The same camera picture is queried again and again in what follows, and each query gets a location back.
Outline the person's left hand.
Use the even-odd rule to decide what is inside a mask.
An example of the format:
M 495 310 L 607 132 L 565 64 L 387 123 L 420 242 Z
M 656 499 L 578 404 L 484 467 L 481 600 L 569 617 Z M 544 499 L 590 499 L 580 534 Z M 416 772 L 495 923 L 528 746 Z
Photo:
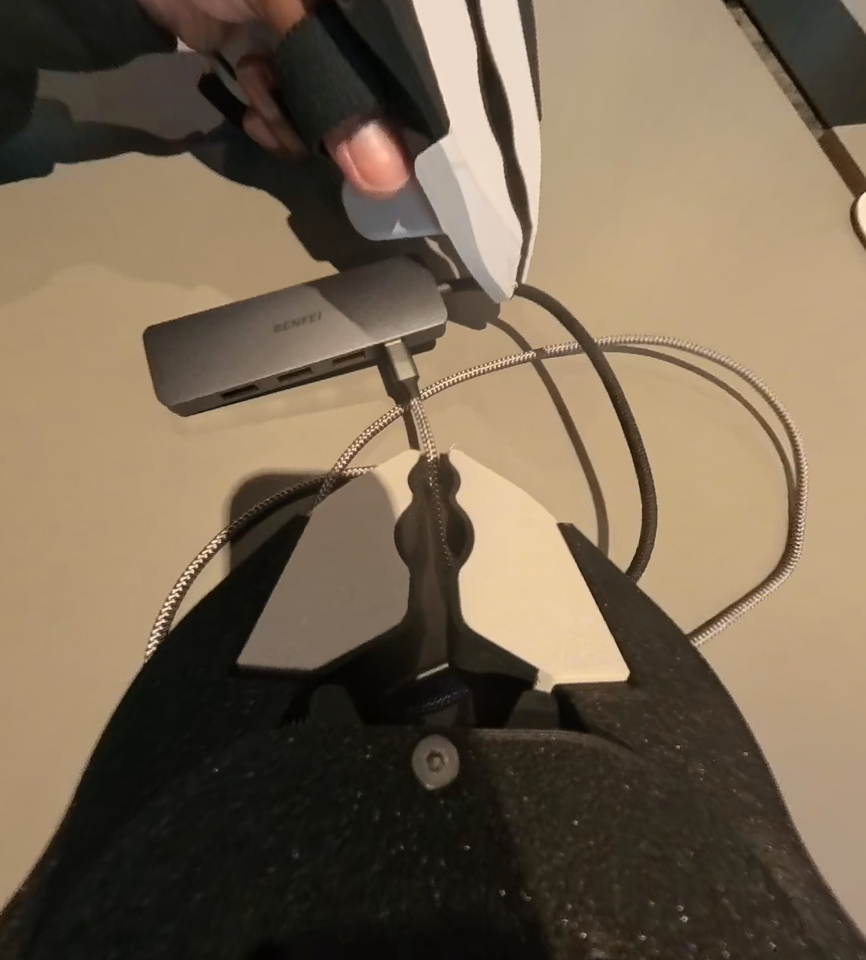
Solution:
M 160 27 L 185 46 L 214 60 L 241 38 L 265 34 L 280 40 L 314 8 L 305 1 L 141 1 Z M 305 146 L 283 114 L 273 91 L 271 54 L 245 50 L 234 66 L 236 85 L 245 97 L 244 132 L 276 156 L 299 159 Z M 412 162 L 397 132 L 381 118 L 358 118 L 330 133 L 323 148 L 345 181 L 362 194 L 391 197 L 410 181 Z

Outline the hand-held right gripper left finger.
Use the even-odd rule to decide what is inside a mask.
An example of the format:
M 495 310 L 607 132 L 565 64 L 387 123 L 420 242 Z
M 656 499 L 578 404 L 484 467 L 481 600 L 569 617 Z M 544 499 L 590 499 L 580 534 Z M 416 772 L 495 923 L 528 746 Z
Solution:
M 405 622 L 415 575 L 431 565 L 421 454 L 407 450 L 335 489 L 315 507 L 237 666 L 319 673 Z

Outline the grey usb hub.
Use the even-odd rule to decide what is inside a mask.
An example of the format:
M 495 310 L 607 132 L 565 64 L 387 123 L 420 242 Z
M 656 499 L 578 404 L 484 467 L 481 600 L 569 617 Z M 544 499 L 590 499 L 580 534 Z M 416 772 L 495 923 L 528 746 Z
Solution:
M 158 401 L 191 417 L 430 349 L 447 307 L 434 276 L 395 257 L 149 326 Z

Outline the black flat mat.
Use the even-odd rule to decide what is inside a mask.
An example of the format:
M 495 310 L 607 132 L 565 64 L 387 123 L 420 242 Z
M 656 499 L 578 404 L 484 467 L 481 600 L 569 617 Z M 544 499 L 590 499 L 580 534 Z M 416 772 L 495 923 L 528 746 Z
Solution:
M 739 7 L 824 129 L 866 125 L 866 31 L 843 2 Z

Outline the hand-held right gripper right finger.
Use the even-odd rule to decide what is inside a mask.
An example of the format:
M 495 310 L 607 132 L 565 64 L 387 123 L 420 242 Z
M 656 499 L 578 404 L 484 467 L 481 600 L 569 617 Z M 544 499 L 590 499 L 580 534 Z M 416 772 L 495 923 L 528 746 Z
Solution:
M 452 448 L 439 466 L 446 664 L 527 688 L 631 677 L 559 523 L 510 480 Z

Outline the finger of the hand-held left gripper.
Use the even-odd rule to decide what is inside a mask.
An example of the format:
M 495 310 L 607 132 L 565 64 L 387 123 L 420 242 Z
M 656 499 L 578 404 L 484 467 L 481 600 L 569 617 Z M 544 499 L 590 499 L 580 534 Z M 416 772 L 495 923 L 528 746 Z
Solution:
M 447 115 L 447 132 L 415 160 L 442 233 L 495 302 L 512 297 L 522 227 L 487 115 L 472 15 L 464 1 L 417 1 L 419 29 Z
M 524 252 L 519 278 L 525 280 L 530 269 L 539 224 L 542 181 L 542 97 L 539 74 L 538 35 L 533 1 L 511 2 L 518 13 L 522 32 L 524 65 L 511 71 L 511 78 L 529 87 L 513 94 L 516 107 L 514 119 L 514 143 L 516 158 L 523 176 L 528 209 L 528 224 L 524 231 Z

